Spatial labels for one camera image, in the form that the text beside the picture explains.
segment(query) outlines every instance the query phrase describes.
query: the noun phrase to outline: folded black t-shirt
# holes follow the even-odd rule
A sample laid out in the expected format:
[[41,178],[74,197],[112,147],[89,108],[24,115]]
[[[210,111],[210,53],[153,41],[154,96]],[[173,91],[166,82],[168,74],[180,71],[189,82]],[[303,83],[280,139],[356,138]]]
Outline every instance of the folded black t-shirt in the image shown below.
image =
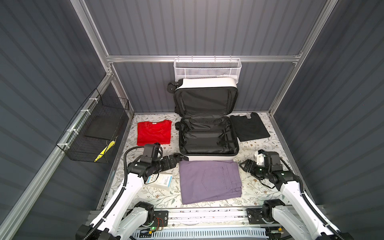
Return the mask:
[[247,116],[231,116],[230,118],[240,142],[271,136],[257,113],[251,113],[251,118],[247,118]]

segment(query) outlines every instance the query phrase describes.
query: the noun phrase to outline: white mesh basket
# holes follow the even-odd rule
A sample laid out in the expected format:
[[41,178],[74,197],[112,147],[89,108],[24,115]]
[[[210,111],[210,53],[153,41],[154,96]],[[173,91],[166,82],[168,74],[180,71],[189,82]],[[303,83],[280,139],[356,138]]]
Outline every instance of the white mesh basket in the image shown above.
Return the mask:
[[218,78],[231,77],[238,83],[241,61],[240,59],[191,60],[175,58],[175,81],[183,78]]

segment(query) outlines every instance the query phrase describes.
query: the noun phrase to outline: wire basket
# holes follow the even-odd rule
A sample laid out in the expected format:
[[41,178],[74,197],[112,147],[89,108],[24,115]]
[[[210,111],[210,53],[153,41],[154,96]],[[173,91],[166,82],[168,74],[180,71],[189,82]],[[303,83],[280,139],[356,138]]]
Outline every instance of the wire basket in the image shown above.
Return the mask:
[[[67,131],[70,135],[65,143],[56,143],[71,160],[108,163],[113,161],[114,143],[121,132],[123,123],[128,119],[128,99],[99,95],[87,110],[83,110],[83,116],[78,124]],[[86,136],[88,128],[97,117],[115,119],[116,128],[111,139],[100,139]]]
[[218,61],[185,60],[175,58],[173,67],[175,69],[175,81],[183,78],[218,78],[230,77],[238,83],[240,70],[240,59],[220,59]]

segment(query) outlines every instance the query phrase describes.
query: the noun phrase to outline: suitcase lid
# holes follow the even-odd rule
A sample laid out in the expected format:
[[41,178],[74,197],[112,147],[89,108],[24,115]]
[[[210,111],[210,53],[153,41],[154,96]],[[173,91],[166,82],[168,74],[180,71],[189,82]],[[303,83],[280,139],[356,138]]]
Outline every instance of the suitcase lid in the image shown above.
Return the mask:
[[237,95],[233,78],[184,78],[174,92],[174,100],[182,117],[197,114],[224,116],[232,112]]

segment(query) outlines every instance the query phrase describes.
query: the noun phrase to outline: suitcase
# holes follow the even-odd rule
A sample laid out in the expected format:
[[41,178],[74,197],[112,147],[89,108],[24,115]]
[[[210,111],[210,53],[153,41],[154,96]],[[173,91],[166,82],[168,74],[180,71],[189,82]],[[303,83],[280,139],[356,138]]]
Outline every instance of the suitcase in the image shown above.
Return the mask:
[[229,117],[238,90],[233,78],[199,78],[179,81],[174,90],[175,112],[182,119],[179,130],[180,153],[189,161],[232,160],[239,152]]

